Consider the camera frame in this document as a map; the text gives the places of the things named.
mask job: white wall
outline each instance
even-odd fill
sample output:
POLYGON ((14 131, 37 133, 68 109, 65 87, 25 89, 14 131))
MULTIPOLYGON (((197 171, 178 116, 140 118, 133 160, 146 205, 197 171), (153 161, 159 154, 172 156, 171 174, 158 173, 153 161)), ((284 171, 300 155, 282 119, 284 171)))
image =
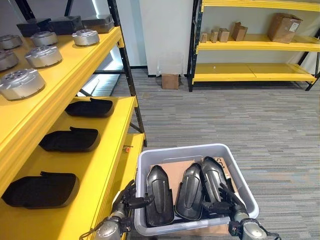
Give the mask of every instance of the white wall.
POLYGON ((187 72, 193 0, 140 0, 148 74, 157 73, 158 57, 183 54, 187 72))
MULTIPOLYGON (((157 58, 162 53, 182 51, 184 71, 188 65, 189 41, 192 17, 192 0, 140 0, 142 26, 145 40, 148 71, 156 74, 157 58)), ((297 34, 314 36, 319 28, 318 12, 246 8, 206 7, 202 17, 202 32, 212 28, 232 30, 235 22, 248 27, 249 34, 265 34, 274 13, 290 13, 303 19, 297 34)), ((199 51, 197 63, 297 63, 301 52, 296 51, 253 51, 219 50, 199 51)), ((303 66, 314 74, 316 54, 309 54, 303 66)))
MULTIPOLYGON (((65 15, 67 0, 27 0, 36 18, 58 18, 65 15)), ((70 16, 80 15, 86 18, 96 14, 94 5, 90 0, 74 0, 70 16)))
POLYGON ((14 0, 0 0, 0 36, 7 34, 21 35, 16 24, 25 21, 14 0))
MULTIPOLYGON (((93 0, 99 14, 109 14, 106 0, 93 0)), ((138 0, 117 0, 125 48, 130 66, 147 65, 144 33, 138 0)))

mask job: cardboard box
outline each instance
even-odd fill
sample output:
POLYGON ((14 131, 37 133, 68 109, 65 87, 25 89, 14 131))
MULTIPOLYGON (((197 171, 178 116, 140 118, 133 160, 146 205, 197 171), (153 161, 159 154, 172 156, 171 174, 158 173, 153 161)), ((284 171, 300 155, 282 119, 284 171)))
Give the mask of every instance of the cardboard box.
MULTIPOLYGON (((223 169, 224 175, 227 179, 231 178, 230 172, 228 170, 228 167, 226 165, 226 162, 223 157, 214 157, 214 160, 216 160, 223 169)), ((178 195, 178 189, 179 185, 184 177, 185 170, 191 166, 191 164, 195 163, 194 160, 189 161, 179 161, 179 162, 169 162, 169 163, 162 163, 158 164, 162 167, 162 169, 166 172, 169 179, 169 188, 172 190, 172 199, 173 204, 176 204, 177 195, 178 195)), ((237 187, 231 179, 232 187, 234 189, 234 192, 237 196, 239 196, 237 187)), ((174 234, 176 236, 187 236, 187 235, 196 235, 196 236, 225 236, 229 235, 228 232, 228 225, 217 225, 217 226, 210 226, 205 228, 198 228, 193 230, 187 230, 187 231, 179 231, 170 233, 171 235, 174 234)))
POLYGON ((201 33, 200 43, 206 43, 207 39, 208 39, 208 33, 206 33, 206 32, 201 33))
POLYGON ((179 74, 162 74, 162 89, 178 89, 179 74))
POLYGON ((248 28, 246 26, 242 26, 241 22, 236 22, 234 25, 232 38, 236 41, 243 41, 246 34, 247 34, 248 28))
POLYGON ((268 30, 268 37, 273 42, 289 44, 294 38, 302 20, 292 14, 276 13, 268 30))
POLYGON ((210 34, 210 37, 209 37, 209 40, 210 40, 212 43, 216 43, 217 40, 218 40, 218 32, 212 30, 212 31, 211 31, 211 34, 210 34))
POLYGON ((221 43, 226 43, 228 42, 228 38, 229 38, 229 30, 226 28, 219 28, 219 32, 218 32, 218 39, 221 43))

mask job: clear plastic bin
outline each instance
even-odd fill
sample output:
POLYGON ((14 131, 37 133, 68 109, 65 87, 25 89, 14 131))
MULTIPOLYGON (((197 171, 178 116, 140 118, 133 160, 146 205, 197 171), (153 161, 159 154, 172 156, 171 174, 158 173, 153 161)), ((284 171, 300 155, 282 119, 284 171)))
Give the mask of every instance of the clear plastic bin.
MULTIPOLYGON (((192 159, 199 162, 201 158, 206 156, 224 158, 225 164, 229 169, 239 195, 246 205, 250 218, 256 218, 259 214, 258 204, 242 176, 230 149, 226 145, 220 143, 143 151, 138 158, 136 196, 144 197, 147 192, 147 176, 151 165, 189 161, 192 159)), ((136 209, 134 212, 135 229, 139 234, 144 236, 154 236, 178 231, 206 228, 227 224, 229 221, 230 218, 225 216, 192 222, 174 223, 165 226, 147 227, 145 209, 136 209)))

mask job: yellow shelf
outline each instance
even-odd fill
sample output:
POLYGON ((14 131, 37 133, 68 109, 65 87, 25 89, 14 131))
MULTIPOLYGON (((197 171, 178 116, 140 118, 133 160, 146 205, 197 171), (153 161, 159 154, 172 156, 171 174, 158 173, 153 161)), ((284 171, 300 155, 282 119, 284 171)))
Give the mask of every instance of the yellow shelf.
MULTIPOLYGON (((76 240, 102 218, 114 179, 122 174, 116 169, 137 100, 135 97, 99 98, 113 101, 114 112, 110 117, 71 117, 63 112, 49 130, 68 130, 70 126, 98 129, 101 140, 94 151, 48 152, 37 146, 14 178, 38 176, 41 171, 74 173, 80 180, 74 201, 63 208, 30 210, 8 206, 1 199, 0 232, 3 239, 76 240)), ((74 101, 85 99, 89 100, 76 97, 74 101)), ((133 139, 137 138, 141 145, 143 136, 133 139)))
POLYGON ((320 12, 318 1, 286 1, 286 0, 203 0, 204 7, 244 7, 267 9, 290 9, 311 12, 320 12))
POLYGON ((320 52, 320 41, 310 36, 294 36, 291 43, 270 41, 264 34, 247 34, 244 41, 235 41, 231 36, 228 42, 199 42, 198 50, 268 50, 320 52))
POLYGON ((195 67, 194 82, 309 81, 316 79, 298 64, 202 63, 195 67))
MULTIPOLYGON (((45 88, 24 100, 8 101, 0 96, 0 195, 65 107, 122 38, 121 29, 115 27, 99 37, 99 44, 79 47, 70 35, 59 36, 57 46, 62 62, 38 70, 45 80, 45 88)), ((30 68, 24 55, 34 46, 29 39, 23 41, 22 46, 13 50, 20 62, 0 73, 0 77, 17 69, 30 68)))
POLYGON ((126 135, 124 144, 133 147, 130 149, 130 152, 125 152, 123 150, 121 153, 118 166, 115 171, 116 176, 114 176, 113 179, 112 189, 108 194, 105 208, 99 219, 100 221, 110 214, 112 201, 118 191, 123 190, 131 180, 136 178, 138 156, 142 151, 144 139, 144 133, 128 133, 126 135))

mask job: metal shelving unit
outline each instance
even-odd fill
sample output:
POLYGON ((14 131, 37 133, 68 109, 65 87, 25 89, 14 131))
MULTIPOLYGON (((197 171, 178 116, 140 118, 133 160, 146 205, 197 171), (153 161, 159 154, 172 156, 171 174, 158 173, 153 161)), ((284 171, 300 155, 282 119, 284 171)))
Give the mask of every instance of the metal shelving unit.
MULTIPOLYGON (((62 62, 38 69, 45 80, 45 88, 19 101, 8 101, 0 96, 0 111, 6 116, 0 120, 0 194, 12 181, 38 176, 41 171, 74 173, 80 180, 76 198, 63 208, 30 210, 11 207, 1 199, 0 231, 4 239, 78 239, 110 214, 117 192, 135 178, 138 155, 147 141, 116 1, 108 0, 108 4, 115 27, 109 33, 99 34, 99 44, 75 47, 72 36, 58 36, 62 62), (75 95, 115 45, 120 50, 131 96, 95 97, 113 102, 114 112, 107 118, 66 114, 64 110, 68 104, 89 101, 89 97, 75 95), (133 112, 138 126, 131 123, 133 112), (48 152, 38 146, 45 134, 68 130, 70 126, 97 129, 98 147, 91 152, 63 153, 48 152), (128 133, 130 126, 139 133, 128 133), (133 147, 126 152, 124 145, 133 147)), ((24 14, 26 19, 32 17, 28 8, 25 12, 29 14, 24 14)), ((0 77, 17 69, 30 68, 24 55, 34 46, 28 38, 22 41, 23 45, 13 50, 20 62, 2 72, 0 77)))
POLYGON ((320 78, 320 31, 315 37, 296 35, 292 42, 272 42, 263 34, 247 34, 244 41, 199 42, 203 12, 207 7, 271 8, 320 12, 320 3, 285 0, 194 0, 192 9, 190 46, 187 66, 189 92, 197 82, 231 81, 304 81, 309 91, 320 78), (305 52, 298 64, 202 63, 197 64, 199 51, 261 50, 305 52), (309 74, 300 65, 308 52, 317 52, 315 74, 309 74))

